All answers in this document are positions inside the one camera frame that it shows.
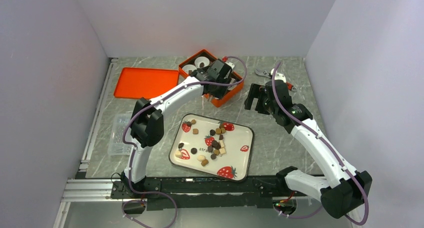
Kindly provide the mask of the orange box lid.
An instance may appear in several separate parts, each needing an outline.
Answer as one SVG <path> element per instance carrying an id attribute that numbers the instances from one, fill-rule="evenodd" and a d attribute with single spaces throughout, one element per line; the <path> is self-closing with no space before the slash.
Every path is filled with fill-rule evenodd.
<path id="1" fill-rule="evenodd" d="M 178 80 L 177 70 L 125 67 L 113 95 L 121 99 L 151 99 L 174 88 Z"/>

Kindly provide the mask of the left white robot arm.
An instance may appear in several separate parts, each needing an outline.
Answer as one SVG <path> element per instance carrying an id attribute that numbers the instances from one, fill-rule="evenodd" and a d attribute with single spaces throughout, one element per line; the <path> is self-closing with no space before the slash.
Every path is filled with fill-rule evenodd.
<path id="1" fill-rule="evenodd" d="M 130 158 L 121 180 L 124 192 L 132 198 L 144 191 L 146 168 L 152 148 L 165 134 L 165 118 L 190 100 L 208 94 L 222 98 L 231 86 L 233 69 L 217 59 L 209 66 L 197 68 L 176 87 L 152 99 L 137 100 L 133 114 L 122 135 L 131 146 Z"/>

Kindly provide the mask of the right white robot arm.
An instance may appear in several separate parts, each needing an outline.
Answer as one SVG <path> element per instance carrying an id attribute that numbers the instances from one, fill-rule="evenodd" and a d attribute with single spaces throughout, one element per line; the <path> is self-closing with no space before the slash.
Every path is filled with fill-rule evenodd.
<path id="1" fill-rule="evenodd" d="M 244 108 L 271 115 L 276 123 L 294 137 L 310 154 L 323 177 L 308 175 L 294 166 L 276 174 L 275 188 L 281 195 L 298 191 L 321 202 L 333 218 L 347 216 L 361 205 L 369 210 L 368 194 L 372 177 L 367 171 L 359 172 L 346 161 L 326 138 L 312 113 L 300 103 L 293 103 L 286 83 L 269 81 L 265 85 L 251 84 Z"/>

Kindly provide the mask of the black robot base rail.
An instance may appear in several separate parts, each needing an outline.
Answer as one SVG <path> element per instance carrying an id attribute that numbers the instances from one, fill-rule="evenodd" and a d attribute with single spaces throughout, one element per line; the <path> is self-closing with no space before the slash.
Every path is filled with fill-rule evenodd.
<path id="1" fill-rule="evenodd" d="M 148 211 L 173 208 L 161 192 L 171 196 L 178 208 L 242 207 L 271 208 L 286 200 L 293 204 L 306 195 L 278 184 L 275 175 L 247 176 L 241 182 L 205 177 L 147 177 L 133 192 L 119 178 L 112 182 L 110 197 L 115 200 L 141 199 Z"/>

